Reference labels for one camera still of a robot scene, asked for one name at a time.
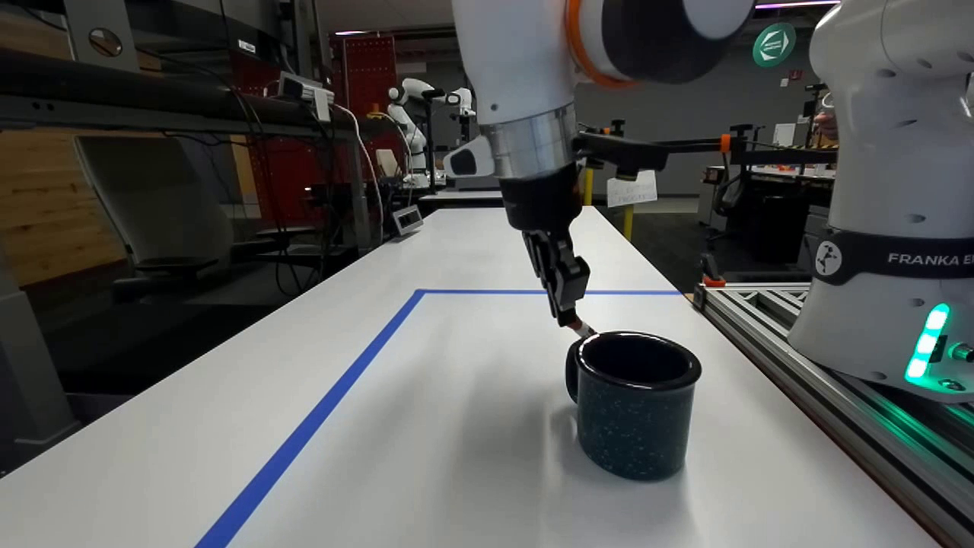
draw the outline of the table surface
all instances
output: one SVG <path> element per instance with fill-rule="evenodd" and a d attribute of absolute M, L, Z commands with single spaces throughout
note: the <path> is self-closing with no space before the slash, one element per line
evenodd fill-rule
<path fill-rule="evenodd" d="M 460 193 L 460 187 L 441 187 L 435 196 L 425 196 L 425 202 L 499 202 L 499 187 L 483 187 L 483 193 Z"/>
<path fill-rule="evenodd" d="M 783 176 L 783 178 L 835 178 L 835 169 L 824 169 L 822 165 L 808 165 L 803 169 L 798 168 L 778 168 L 778 165 L 752 165 L 750 168 L 758 176 Z"/>
<path fill-rule="evenodd" d="M 0 546 L 935 546 L 594 209 L 581 313 L 704 360 L 662 484 L 576 444 L 502 209 L 441 209 L 0 480 Z"/>

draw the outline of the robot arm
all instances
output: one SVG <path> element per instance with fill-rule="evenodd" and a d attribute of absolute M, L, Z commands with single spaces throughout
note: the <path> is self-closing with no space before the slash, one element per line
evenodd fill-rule
<path fill-rule="evenodd" d="M 479 118 L 475 90 L 473 88 L 455 88 L 455 95 L 449 95 L 445 100 L 457 106 L 460 142 L 466 142 L 473 136 L 473 121 Z"/>
<path fill-rule="evenodd" d="M 455 0 L 483 136 L 449 157 L 455 172 L 497 172 L 560 326 L 586 330 L 576 301 L 589 265 L 574 251 L 574 61 L 598 86 L 684 83 L 706 73 L 755 0 Z"/>
<path fill-rule="evenodd" d="M 850 0 L 809 48 L 844 154 L 793 348 L 942 403 L 974 403 L 970 24 L 969 0 Z"/>
<path fill-rule="evenodd" d="M 409 116 L 409 100 L 435 100 L 441 90 L 425 78 L 401 78 L 399 88 L 389 88 L 389 106 L 386 118 L 399 128 L 399 136 L 404 142 L 404 181 L 413 187 L 428 187 L 429 178 L 429 157 L 428 157 L 428 134 L 419 125 Z"/>

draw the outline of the workshop background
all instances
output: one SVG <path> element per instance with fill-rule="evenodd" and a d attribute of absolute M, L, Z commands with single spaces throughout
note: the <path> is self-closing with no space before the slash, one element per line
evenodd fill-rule
<path fill-rule="evenodd" d="M 580 86 L 580 128 L 622 118 L 629 139 L 696 139 L 755 125 L 758 139 L 772 142 L 774 125 L 798 121 L 808 88 L 815 86 L 808 39 L 819 15 L 822 8 L 758 13 L 728 58 L 688 86 Z M 291 70 L 328 78 L 338 98 L 348 95 L 372 152 L 392 150 L 399 157 L 404 145 L 385 121 L 386 88 L 404 75 L 445 90 L 469 86 L 441 0 L 132 0 L 128 17 L 137 73 L 231 83 L 249 98 L 273 95 L 279 43 Z M 800 43 L 783 68 L 760 70 L 752 65 L 752 39 L 772 22 L 794 24 Z M 348 29 L 382 32 L 357 43 Z M 81 50 L 69 44 L 66 17 L 29 0 L 0 4 L 0 44 L 59 61 Z M 410 116 L 435 162 L 460 142 L 451 106 L 410 106 Z M 665 202 L 638 206 L 626 235 L 634 245 L 681 291 L 699 282 L 704 251 L 725 270 L 808 276 L 798 239 L 787 251 L 760 256 L 755 249 L 767 243 L 755 243 L 750 229 L 718 230 L 714 212 L 699 217 L 699 196 L 714 193 L 704 176 L 716 162 L 714 152 L 670 157 L 662 172 Z M 594 176 L 594 203 L 623 230 L 623 212 L 605 206 L 605 176 L 608 169 Z M 32 299 L 78 414 L 91 419 L 374 249 L 370 196 L 349 193 L 364 181 L 366 168 L 349 134 L 327 134 L 321 145 L 265 134 L 2 131 L 0 265 Z M 149 245 L 176 230 L 183 256 L 146 257 Z M 218 256 L 234 257 L 226 265 L 191 256 L 205 239 Z"/>

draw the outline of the blue tape line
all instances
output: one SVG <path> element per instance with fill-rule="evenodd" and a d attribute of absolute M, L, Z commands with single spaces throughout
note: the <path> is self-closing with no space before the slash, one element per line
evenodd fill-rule
<path fill-rule="evenodd" d="M 237 499 L 221 513 L 221 520 L 205 532 L 198 548 L 224 548 L 230 546 L 254 510 L 269 499 L 273 484 L 288 476 L 288 470 L 299 459 L 308 441 L 321 433 L 321 425 L 332 416 L 342 400 L 357 386 L 357 380 L 370 371 L 374 356 L 389 345 L 389 337 L 401 330 L 401 322 L 416 310 L 425 296 L 546 296 L 543 288 L 416 288 L 397 316 L 372 337 L 372 345 L 360 354 L 360 360 L 335 380 L 335 386 L 313 406 L 313 410 L 299 422 L 299 428 L 273 450 L 273 456 L 254 476 L 254 480 L 237 492 Z M 589 296 L 601 299 L 670 299 L 678 296 L 672 288 L 590 288 Z"/>
<path fill-rule="evenodd" d="M 546 296 L 543 288 L 425 288 L 428 296 Z M 670 299 L 676 288 L 589 288 L 598 299 Z"/>
<path fill-rule="evenodd" d="M 258 476 L 241 489 L 241 497 L 221 513 L 221 520 L 206 529 L 198 548 L 224 548 L 230 546 L 249 513 L 265 501 L 279 476 L 295 462 L 295 456 L 308 446 L 317 428 L 332 416 L 342 400 L 357 386 L 374 356 L 386 348 L 386 341 L 401 330 L 409 313 L 425 301 L 425 291 L 413 291 L 399 313 L 382 330 L 378 337 L 360 354 L 360 360 L 338 378 L 338 383 L 313 406 L 313 410 L 299 422 L 299 428 L 277 446 L 277 454 L 258 470 Z"/>

